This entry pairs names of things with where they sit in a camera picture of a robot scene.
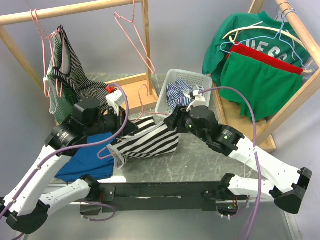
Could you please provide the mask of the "blue white striped tank top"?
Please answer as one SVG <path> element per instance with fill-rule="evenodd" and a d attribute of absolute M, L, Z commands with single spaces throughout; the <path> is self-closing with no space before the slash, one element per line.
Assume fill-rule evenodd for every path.
<path fill-rule="evenodd" d="M 174 83 L 166 86 L 166 100 L 171 109 L 175 109 L 178 105 L 188 106 L 192 102 L 190 94 L 193 91 L 203 91 L 204 87 L 197 84 L 189 84 L 182 78 L 177 78 Z"/>

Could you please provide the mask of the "blue cloth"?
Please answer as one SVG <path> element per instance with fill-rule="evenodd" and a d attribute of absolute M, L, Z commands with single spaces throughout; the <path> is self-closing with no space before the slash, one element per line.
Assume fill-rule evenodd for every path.
<path fill-rule="evenodd" d="M 66 183 L 74 182 L 83 175 L 96 180 L 108 179 L 113 175 L 114 158 L 99 159 L 98 152 L 104 145 L 95 145 L 78 149 L 77 153 L 55 175 L 56 179 Z"/>

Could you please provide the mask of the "green striped tank top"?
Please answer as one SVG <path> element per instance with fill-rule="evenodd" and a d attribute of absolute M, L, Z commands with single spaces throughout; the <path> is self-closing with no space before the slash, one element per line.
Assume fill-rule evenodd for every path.
<path fill-rule="evenodd" d="M 108 107 L 108 85 L 87 78 L 62 25 L 57 28 L 52 41 L 52 59 L 47 76 L 43 77 L 43 83 L 49 93 L 49 112 L 54 116 L 56 123 L 61 124 L 71 115 L 74 105 L 81 99 L 96 99 L 100 108 L 105 110 Z"/>

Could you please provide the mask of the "black white striped tank top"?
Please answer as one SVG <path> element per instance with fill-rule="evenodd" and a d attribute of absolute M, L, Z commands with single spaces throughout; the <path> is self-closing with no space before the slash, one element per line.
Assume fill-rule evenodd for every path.
<path fill-rule="evenodd" d="M 153 158 L 176 151 L 180 135 L 169 130 L 164 122 L 155 123 L 152 116 L 145 116 L 135 125 L 138 130 L 107 145 L 114 155 L 116 169 L 121 169 L 131 158 Z"/>

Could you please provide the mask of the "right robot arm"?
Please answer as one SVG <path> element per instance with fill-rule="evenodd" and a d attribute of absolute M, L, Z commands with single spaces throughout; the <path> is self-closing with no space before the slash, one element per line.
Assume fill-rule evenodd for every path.
<path fill-rule="evenodd" d="M 235 196 L 261 197 L 272 200 L 287 213 L 299 213 L 313 174 L 311 170 L 288 165 L 254 146 L 235 128 L 218 123 L 215 114 L 206 106 L 191 110 L 179 106 L 164 119 L 164 123 L 171 131 L 193 134 L 209 149 L 243 163 L 263 177 L 258 180 L 227 173 L 206 196 L 219 201 Z"/>

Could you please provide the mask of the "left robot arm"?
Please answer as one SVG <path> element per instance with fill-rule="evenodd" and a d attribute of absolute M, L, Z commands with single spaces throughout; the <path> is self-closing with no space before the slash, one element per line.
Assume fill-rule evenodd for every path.
<path fill-rule="evenodd" d="M 101 110 L 94 98 L 84 98 L 62 124 L 53 128 L 35 163 L 20 183 L 0 200 L 0 216 L 7 225 L 22 234 L 37 231 L 56 211 L 77 200 L 94 201 L 102 194 L 100 183 L 89 174 L 52 193 L 44 191 L 60 169 L 79 149 L 96 146 L 88 137 L 112 133 L 108 141 L 137 129 L 128 120 L 129 108 L 124 100 L 108 100 L 107 112 Z"/>

